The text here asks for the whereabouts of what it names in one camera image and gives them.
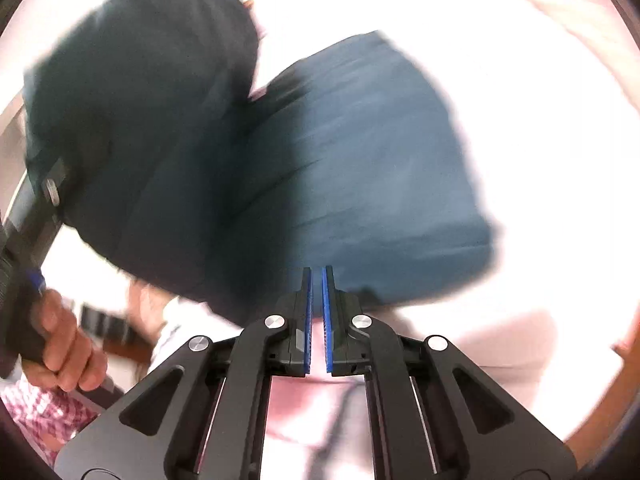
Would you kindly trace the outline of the plaid shirt left forearm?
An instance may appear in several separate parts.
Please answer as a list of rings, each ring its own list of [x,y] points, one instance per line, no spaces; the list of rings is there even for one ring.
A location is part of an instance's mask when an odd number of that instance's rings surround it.
[[[98,417],[68,393],[37,388],[24,375],[2,379],[1,401],[25,440],[50,467],[62,447]]]

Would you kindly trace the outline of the person's left hand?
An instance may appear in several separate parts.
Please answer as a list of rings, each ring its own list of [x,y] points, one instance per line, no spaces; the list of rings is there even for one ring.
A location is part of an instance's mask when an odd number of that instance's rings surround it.
[[[41,364],[22,361],[23,373],[35,387],[92,391],[106,378],[107,358],[63,306],[61,295],[47,289],[38,304],[39,322],[46,332]]]

